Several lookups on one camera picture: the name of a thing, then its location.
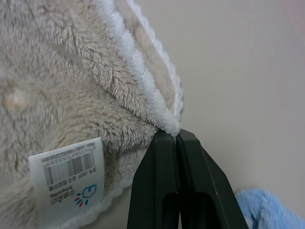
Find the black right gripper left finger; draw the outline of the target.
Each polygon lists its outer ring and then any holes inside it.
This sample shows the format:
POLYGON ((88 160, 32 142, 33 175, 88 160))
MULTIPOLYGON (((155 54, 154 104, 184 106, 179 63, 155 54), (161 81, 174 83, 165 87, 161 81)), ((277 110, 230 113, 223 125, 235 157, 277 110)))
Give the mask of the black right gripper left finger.
POLYGON ((175 152, 171 135, 153 136, 133 178, 127 229, 178 229, 175 152))

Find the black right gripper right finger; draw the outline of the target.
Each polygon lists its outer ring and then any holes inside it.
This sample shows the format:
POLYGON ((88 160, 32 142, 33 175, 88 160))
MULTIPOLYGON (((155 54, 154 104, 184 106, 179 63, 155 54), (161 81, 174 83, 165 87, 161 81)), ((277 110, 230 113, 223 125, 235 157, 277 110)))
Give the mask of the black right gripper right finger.
POLYGON ((182 229, 249 229, 225 173, 191 132, 176 139, 182 229))

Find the beige fluffy towel white trim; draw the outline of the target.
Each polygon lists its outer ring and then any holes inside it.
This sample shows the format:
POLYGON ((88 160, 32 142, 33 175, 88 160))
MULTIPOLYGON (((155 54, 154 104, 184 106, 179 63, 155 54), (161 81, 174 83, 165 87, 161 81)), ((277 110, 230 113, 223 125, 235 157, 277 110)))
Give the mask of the beige fluffy towel white trim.
POLYGON ((0 0, 0 229, 39 229, 30 156, 99 137, 93 223, 153 136, 178 135, 182 107, 180 78, 134 0, 0 0))

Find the light blue fluffy towel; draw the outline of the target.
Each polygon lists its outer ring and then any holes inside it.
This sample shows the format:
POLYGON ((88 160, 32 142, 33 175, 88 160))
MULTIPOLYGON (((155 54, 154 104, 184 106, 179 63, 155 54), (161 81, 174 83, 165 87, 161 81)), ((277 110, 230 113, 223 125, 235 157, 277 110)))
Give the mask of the light blue fluffy towel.
POLYGON ((268 190, 243 189, 236 199, 249 229, 305 229, 305 220, 268 190))

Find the white barcode care label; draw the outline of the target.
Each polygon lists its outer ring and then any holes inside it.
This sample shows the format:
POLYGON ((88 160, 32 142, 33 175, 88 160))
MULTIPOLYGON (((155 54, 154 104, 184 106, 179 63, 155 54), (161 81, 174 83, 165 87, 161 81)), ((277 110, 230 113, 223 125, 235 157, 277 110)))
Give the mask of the white barcode care label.
POLYGON ((90 222, 104 192, 101 139, 28 158, 39 229, 78 229, 90 222))

